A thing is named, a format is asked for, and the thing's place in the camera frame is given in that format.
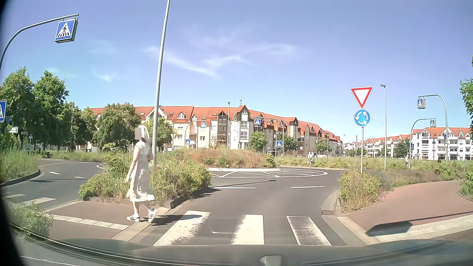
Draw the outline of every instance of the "sky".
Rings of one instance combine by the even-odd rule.
[[[154,106],[166,0],[15,0],[0,45],[22,27],[79,13],[74,42],[57,44],[57,22],[20,33],[1,80],[26,66],[66,81],[80,108]],[[171,0],[159,104],[238,106],[316,123],[344,142],[361,139],[350,88],[372,86],[364,137],[408,134],[420,118],[469,127],[459,91],[473,77],[470,0]],[[429,125],[420,121],[415,128]]]

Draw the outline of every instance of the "white crosswalk stripe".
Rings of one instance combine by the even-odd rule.
[[[202,229],[209,216],[208,212],[187,211],[156,241],[154,246],[189,245],[191,239],[197,237],[199,230]],[[287,228],[291,230],[290,233],[295,238],[294,242],[286,244],[331,245],[310,217],[286,216],[286,218],[290,226],[290,229]],[[264,225],[263,215],[245,214],[238,220],[233,233],[218,233],[232,234],[229,241],[231,245],[264,245]]]

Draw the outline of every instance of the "pedestrian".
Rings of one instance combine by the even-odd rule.
[[[149,163],[148,160],[153,159],[151,152],[151,145],[149,141],[148,129],[139,125],[135,129],[135,139],[139,140],[133,151],[133,161],[130,165],[130,170],[126,175],[125,182],[130,183],[127,198],[133,203],[134,215],[126,217],[129,221],[140,221],[140,205],[148,210],[148,222],[152,222],[157,210],[149,205],[149,201],[154,200],[155,197],[149,185]]]

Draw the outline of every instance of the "sidewalk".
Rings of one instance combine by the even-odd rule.
[[[448,239],[449,234],[473,229],[473,202],[459,196],[459,189],[456,180],[398,187],[380,202],[338,218],[367,244]]]

